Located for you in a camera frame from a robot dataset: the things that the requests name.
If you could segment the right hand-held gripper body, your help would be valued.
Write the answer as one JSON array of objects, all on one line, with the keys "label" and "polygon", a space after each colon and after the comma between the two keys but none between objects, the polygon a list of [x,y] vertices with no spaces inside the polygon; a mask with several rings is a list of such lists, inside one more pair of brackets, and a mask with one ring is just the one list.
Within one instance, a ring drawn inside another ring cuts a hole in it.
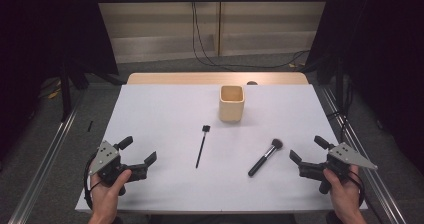
[{"label": "right hand-held gripper body", "polygon": [[323,163],[314,164],[304,162],[302,160],[298,165],[300,177],[321,182],[319,191],[322,194],[327,194],[331,189],[331,184],[326,180],[323,174],[324,169],[333,171],[341,181],[349,178],[351,165],[356,165],[371,170],[378,169],[377,165],[362,156],[358,151],[354,150],[346,143],[334,145],[333,149],[327,151],[327,159]]}]

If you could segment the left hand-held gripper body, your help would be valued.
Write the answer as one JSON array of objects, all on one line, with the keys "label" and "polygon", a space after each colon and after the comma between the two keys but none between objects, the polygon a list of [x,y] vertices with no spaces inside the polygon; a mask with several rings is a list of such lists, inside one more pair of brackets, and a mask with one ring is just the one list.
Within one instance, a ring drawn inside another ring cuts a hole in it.
[{"label": "left hand-held gripper body", "polygon": [[120,150],[117,144],[110,144],[104,140],[94,154],[94,160],[89,162],[88,175],[92,177],[97,174],[101,182],[111,186],[125,170],[132,172],[129,182],[144,180],[147,178],[148,167],[142,164],[126,165],[121,163]]}]

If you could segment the large black makeup brush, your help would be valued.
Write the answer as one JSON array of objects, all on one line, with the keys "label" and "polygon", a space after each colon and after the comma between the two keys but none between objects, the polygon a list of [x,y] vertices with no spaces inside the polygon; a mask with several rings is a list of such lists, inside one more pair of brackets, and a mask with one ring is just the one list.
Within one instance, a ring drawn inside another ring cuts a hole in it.
[{"label": "large black makeup brush", "polygon": [[283,142],[280,139],[273,139],[271,142],[271,147],[266,151],[266,153],[253,165],[253,167],[248,171],[248,176],[253,177],[258,170],[263,166],[263,164],[278,150],[283,147]]}]

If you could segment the thin black eyebrow brush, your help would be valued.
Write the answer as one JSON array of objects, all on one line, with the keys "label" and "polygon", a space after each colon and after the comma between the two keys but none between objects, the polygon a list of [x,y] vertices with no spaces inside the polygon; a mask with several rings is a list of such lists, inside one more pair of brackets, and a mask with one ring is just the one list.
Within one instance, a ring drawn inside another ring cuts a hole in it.
[{"label": "thin black eyebrow brush", "polygon": [[202,152],[203,152],[206,135],[210,131],[210,129],[211,129],[210,125],[203,125],[203,127],[202,127],[203,137],[202,137],[202,140],[201,140],[198,156],[197,156],[197,159],[196,159],[196,165],[195,165],[196,169],[199,167],[199,163],[200,163],[201,155],[202,155]]}]

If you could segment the beige square cup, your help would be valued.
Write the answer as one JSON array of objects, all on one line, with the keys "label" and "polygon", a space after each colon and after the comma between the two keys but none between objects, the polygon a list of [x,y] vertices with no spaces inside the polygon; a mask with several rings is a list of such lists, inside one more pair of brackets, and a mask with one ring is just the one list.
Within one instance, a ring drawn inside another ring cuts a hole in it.
[{"label": "beige square cup", "polygon": [[245,95],[242,86],[222,86],[219,96],[219,119],[239,122],[244,111]]}]

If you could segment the person's right hand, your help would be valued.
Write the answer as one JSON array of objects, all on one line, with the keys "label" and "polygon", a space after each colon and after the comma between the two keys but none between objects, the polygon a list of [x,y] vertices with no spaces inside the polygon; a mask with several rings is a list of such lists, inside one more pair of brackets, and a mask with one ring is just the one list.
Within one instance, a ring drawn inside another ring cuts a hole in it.
[{"label": "person's right hand", "polygon": [[323,174],[331,184],[331,202],[336,215],[345,222],[356,218],[360,214],[358,187],[352,182],[342,184],[337,175],[329,169],[324,169]]}]

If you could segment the person's left hand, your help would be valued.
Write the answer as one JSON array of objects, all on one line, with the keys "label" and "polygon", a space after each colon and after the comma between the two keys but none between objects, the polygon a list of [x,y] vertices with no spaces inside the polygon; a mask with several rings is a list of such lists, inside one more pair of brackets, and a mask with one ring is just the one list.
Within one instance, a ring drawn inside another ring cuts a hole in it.
[{"label": "person's left hand", "polygon": [[120,189],[130,178],[132,172],[125,170],[120,174],[112,186],[101,183],[100,177],[95,174],[90,179],[92,194],[92,215],[117,216],[118,195]]}]

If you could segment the white table sheet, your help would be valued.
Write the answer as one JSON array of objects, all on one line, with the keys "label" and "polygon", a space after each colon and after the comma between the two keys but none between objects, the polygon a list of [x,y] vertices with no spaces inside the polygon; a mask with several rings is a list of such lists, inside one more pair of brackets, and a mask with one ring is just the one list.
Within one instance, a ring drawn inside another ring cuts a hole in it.
[{"label": "white table sheet", "polygon": [[[181,213],[283,213],[328,210],[318,182],[299,176],[289,153],[321,163],[326,152],[314,138],[336,137],[310,85],[253,85],[244,89],[242,119],[219,119],[217,85],[126,85],[119,94],[104,138],[133,143],[122,161],[156,162],[147,178],[127,184],[121,211]],[[196,169],[203,125],[210,125]],[[253,176],[248,171],[280,139],[276,151]]]}]

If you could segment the wooden table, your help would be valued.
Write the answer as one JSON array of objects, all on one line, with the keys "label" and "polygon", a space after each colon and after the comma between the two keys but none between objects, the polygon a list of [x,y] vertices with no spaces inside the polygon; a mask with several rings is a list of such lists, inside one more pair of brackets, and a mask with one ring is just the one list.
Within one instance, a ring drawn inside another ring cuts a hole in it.
[{"label": "wooden table", "polygon": [[180,72],[133,73],[128,84],[184,85],[307,85],[306,76],[299,72]]}]

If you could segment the black curtain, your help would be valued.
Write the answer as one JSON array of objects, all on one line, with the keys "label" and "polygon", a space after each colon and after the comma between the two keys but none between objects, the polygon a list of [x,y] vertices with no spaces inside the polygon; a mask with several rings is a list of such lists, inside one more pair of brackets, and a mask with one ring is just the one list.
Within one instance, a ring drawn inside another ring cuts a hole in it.
[{"label": "black curtain", "polygon": [[38,102],[41,84],[69,75],[118,73],[112,45],[93,0],[0,0],[0,161]]},{"label": "black curtain", "polygon": [[424,174],[424,0],[327,0],[306,66],[348,74]]}]

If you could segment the black stand post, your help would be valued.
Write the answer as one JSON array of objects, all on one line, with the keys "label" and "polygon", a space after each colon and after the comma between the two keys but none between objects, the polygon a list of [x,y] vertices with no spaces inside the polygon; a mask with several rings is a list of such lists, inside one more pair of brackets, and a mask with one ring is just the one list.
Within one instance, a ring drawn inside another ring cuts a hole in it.
[{"label": "black stand post", "polygon": [[67,73],[67,68],[65,63],[62,64],[60,69],[60,81],[61,81],[62,107],[63,107],[61,121],[64,122],[68,118],[72,110],[69,75]]},{"label": "black stand post", "polygon": [[336,105],[339,114],[343,114],[343,60],[338,59],[336,71]]}]

